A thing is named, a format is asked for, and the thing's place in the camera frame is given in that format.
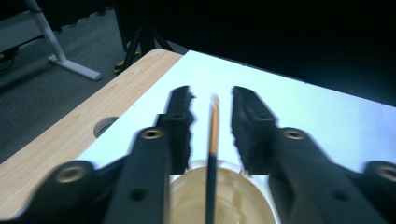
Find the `gray floor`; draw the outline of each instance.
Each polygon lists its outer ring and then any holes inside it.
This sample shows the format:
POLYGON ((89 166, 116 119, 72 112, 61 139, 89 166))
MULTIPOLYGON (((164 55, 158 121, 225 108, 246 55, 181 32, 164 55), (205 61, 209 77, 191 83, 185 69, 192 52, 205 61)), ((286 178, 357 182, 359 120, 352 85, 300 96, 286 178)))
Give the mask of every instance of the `gray floor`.
MULTIPOLYGON (((92 14, 56 34, 66 57, 103 75, 92 81, 49 63, 45 39, 21 46, 13 66, 0 73, 0 163, 106 85, 123 60, 114 10, 92 14)), ((171 43, 175 52, 188 50, 171 43)))

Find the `pencil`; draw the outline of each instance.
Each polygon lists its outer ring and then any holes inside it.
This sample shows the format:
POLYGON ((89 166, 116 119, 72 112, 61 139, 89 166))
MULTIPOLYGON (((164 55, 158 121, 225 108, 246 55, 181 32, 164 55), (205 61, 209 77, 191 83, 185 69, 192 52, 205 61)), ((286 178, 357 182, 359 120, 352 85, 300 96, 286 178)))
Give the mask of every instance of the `pencil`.
POLYGON ((219 97, 212 100, 212 115, 210 121, 209 153, 207 157, 206 174, 206 206, 205 223, 213 224, 215 221, 217 154, 219 145, 219 97))

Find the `white table surface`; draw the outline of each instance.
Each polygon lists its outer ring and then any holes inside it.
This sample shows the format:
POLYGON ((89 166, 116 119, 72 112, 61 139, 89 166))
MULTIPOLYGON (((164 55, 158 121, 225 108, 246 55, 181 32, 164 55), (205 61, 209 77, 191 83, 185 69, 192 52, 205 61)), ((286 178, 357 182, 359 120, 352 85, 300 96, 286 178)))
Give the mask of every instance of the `white table surface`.
POLYGON ((209 108, 220 98, 219 159, 241 164, 231 134, 232 89, 255 91, 278 117, 279 127, 309 132, 329 158, 353 171, 367 161, 396 163, 396 108, 189 51, 103 133, 78 160, 102 167, 128 153, 134 134, 154 125, 171 90, 191 86, 195 122, 191 161, 206 159, 209 108))

